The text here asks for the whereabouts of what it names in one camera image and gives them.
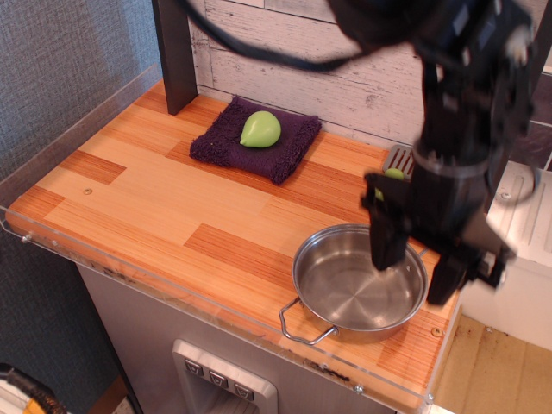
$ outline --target blue-gray wall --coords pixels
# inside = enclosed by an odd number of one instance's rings
[[[150,0],[0,1],[0,181],[158,64]],[[87,412],[119,374],[75,266],[0,230],[0,361]]]

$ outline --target pot handle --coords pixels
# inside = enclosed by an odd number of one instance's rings
[[[306,343],[307,345],[316,345],[319,343],[322,339],[324,339],[326,336],[331,334],[338,334],[339,329],[334,325],[328,330],[326,330],[323,334],[321,334],[318,338],[313,339],[312,341],[309,341],[308,339],[304,339],[300,336],[293,336],[287,331],[287,327],[285,326],[285,317],[284,313],[290,309],[293,305],[295,305],[297,302],[299,302],[301,299],[299,297],[293,299],[289,304],[284,306],[280,312],[279,312],[279,320],[282,322],[282,333],[285,335],[286,338],[291,339],[292,341],[302,342]]]

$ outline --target green fruit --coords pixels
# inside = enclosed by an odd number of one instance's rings
[[[245,121],[240,143],[244,147],[266,148],[274,145],[281,133],[282,127],[276,116],[260,110]]]
[[[399,179],[399,180],[403,180],[405,179],[405,173],[402,172],[401,170],[399,170],[398,168],[388,168],[385,172],[384,172],[384,175],[386,177],[389,177],[391,179]],[[383,193],[378,190],[376,188],[376,198],[379,200],[379,201],[383,201]]]
[[[400,179],[401,181],[405,179],[405,173],[399,170],[398,168],[388,168],[384,175],[392,179]]]

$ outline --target purple cloth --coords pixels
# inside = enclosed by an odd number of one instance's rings
[[[245,121],[259,110],[278,118],[282,134],[271,147],[244,147],[240,137]],[[321,127],[317,116],[294,115],[234,97],[207,132],[191,143],[190,156],[217,166],[240,168],[280,185],[295,171]]]

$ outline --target metal saucepan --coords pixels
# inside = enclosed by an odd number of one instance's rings
[[[308,345],[337,333],[344,341],[382,341],[416,314],[428,293],[425,267],[410,246],[396,266],[382,272],[373,266],[366,224],[337,225],[309,237],[295,255],[292,276],[299,297],[279,313],[282,332]],[[285,312],[299,301],[332,325],[312,341],[291,335],[285,325]]]

